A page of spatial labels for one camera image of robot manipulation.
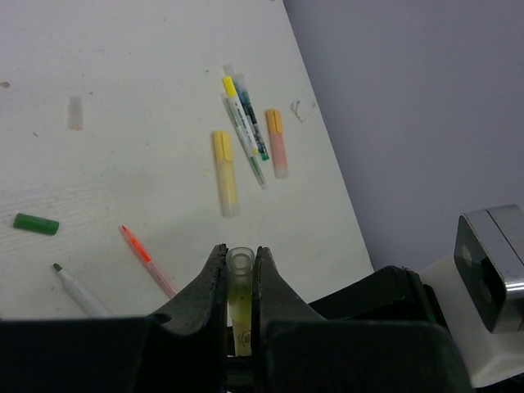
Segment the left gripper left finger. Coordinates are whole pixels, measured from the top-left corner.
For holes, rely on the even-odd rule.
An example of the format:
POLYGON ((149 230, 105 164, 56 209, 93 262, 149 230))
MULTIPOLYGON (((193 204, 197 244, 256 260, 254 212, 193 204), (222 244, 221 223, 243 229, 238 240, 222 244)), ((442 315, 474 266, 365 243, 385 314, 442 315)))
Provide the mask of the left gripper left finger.
POLYGON ((227 251, 214 246, 197 277, 151 315, 150 391, 225 391, 227 251))

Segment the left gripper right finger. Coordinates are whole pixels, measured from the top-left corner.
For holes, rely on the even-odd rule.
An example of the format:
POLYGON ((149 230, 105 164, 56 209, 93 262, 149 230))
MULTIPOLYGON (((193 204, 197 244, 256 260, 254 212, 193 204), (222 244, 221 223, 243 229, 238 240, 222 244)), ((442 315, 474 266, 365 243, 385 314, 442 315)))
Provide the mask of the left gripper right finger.
POLYGON ((271 250, 255 257, 251 349, 256 392, 284 391, 303 385, 318 362, 312 334, 325 319, 278 272, 271 250))

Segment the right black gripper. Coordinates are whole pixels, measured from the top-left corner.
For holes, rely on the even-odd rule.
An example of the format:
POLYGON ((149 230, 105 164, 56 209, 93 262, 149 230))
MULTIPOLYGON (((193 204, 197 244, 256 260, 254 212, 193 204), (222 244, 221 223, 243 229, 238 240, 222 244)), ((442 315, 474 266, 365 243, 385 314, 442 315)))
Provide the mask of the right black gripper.
POLYGON ((419 275, 395 266, 379 269, 309 306, 329 322, 434 322, 419 275))

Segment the yellow thin highlighter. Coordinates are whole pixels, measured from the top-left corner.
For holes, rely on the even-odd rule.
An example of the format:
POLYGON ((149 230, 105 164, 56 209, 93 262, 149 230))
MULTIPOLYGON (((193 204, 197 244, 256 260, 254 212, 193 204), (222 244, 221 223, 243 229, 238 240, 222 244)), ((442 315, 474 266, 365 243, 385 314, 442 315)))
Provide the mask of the yellow thin highlighter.
POLYGON ((228 314, 233 325, 234 354, 237 357, 251 355, 252 299, 247 295, 228 295, 228 314))

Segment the clear yellow highlighter cap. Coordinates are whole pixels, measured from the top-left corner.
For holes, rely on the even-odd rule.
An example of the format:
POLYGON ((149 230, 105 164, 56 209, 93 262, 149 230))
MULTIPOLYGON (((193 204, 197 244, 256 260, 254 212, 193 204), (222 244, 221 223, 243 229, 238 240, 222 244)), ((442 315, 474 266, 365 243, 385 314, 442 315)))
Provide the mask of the clear yellow highlighter cap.
POLYGON ((228 303, 239 304, 252 295, 255 253, 247 247, 236 247, 226 255, 228 276, 228 303))

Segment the orange thin highlighter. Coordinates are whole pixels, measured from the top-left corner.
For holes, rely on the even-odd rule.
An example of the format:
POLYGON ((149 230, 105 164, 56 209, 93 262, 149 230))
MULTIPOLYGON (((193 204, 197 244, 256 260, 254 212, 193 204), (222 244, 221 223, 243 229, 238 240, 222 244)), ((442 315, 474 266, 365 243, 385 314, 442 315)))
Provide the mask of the orange thin highlighter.
POLYGON ((138 240, 138 238, 125 225, 120 226, 127 243, 140 259, 144 268, 151 275, 152 279, 161 288, 161 290, 171 299, 177 295, 177 290, 174 287, 168 274, 164 273, 160 266, 152 259, 151 255, 145 246, 138 240))

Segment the green marker pen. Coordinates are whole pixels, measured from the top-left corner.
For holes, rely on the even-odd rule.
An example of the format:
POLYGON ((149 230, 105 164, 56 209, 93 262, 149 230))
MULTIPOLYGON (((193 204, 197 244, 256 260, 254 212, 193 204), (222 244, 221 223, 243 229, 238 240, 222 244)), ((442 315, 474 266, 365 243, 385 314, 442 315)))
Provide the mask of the green marker pen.
POLYGON ((90 317, 105 318, 111 316, 107 307, 76 276, 70 274, 59 264, 52 268, 61 280, 62 286, 71 299, 90 317))

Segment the green marker cap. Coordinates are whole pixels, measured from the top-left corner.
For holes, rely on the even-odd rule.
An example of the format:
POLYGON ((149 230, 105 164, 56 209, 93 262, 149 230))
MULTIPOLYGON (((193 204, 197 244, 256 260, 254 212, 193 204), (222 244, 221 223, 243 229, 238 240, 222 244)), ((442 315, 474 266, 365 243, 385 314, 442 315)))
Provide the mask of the green marker cap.
POLYGON ((13 228, 47 236, 54 236, 60 227, 56 220, 18 213, 13 221, 13 228))

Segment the clear orange highlighter cap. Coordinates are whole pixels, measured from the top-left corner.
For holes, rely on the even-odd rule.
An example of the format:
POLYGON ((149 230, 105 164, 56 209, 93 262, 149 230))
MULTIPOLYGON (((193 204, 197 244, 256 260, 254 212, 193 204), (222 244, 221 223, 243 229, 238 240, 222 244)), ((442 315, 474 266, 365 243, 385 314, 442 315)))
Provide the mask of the clear orange highlighter cap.
POLYGON ((70 96, 67 110, 68 129, 81 131, 84 129, 84 112, 81 97, 70 96))

